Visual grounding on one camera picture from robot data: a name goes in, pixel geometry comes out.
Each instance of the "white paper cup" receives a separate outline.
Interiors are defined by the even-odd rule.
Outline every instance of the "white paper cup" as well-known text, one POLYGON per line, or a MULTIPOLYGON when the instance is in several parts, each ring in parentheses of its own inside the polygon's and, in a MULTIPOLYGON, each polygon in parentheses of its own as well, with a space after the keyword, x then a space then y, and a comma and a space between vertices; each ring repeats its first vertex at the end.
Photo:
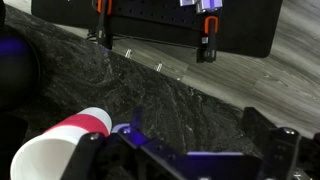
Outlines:
POLYGON ((99 108, 70 116, 18 150, 11 163, 11 180, 59 180, 84 134, 109 136, 111 129, 108 113, 99 108))

